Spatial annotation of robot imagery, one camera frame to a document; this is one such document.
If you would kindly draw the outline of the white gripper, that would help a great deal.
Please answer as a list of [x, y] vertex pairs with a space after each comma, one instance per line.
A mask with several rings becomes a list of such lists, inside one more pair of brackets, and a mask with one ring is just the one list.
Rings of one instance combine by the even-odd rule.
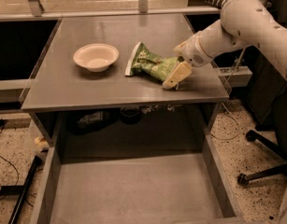
[[192, 66], [201, 67], [213, 61], [215, 52], [211, 45], [204, 42], [201, 32], [197, 32], [184, 42], [174, 47], [174, 52], [185, 62], [178, 63], [163, 82], [167, 90], [176, 87], [192, 73]]

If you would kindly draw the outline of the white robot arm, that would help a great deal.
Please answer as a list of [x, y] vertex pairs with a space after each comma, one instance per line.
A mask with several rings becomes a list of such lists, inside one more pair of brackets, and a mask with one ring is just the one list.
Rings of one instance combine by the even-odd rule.
[[287, 81], [287, 28], [278, 24], [259, 0], [204, 0], [221, 10], [220, 18], [177, 45], [183, 58], [165, 78], [172, 89], [195, 67], [226, 52], [255, 46]]

